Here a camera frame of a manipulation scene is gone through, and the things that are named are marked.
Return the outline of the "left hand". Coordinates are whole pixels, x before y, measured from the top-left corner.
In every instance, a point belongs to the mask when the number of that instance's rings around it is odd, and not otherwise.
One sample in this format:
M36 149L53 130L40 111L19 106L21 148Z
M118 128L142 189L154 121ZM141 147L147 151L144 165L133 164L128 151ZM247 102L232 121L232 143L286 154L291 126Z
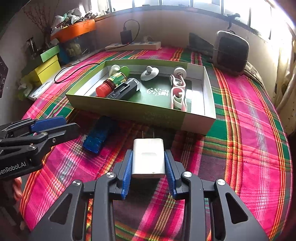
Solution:
M15 178L13 181L13 193L14 193L14 199L16 201L20 201L23 197L23 192L21 190L22 187L22 178L18 177Z

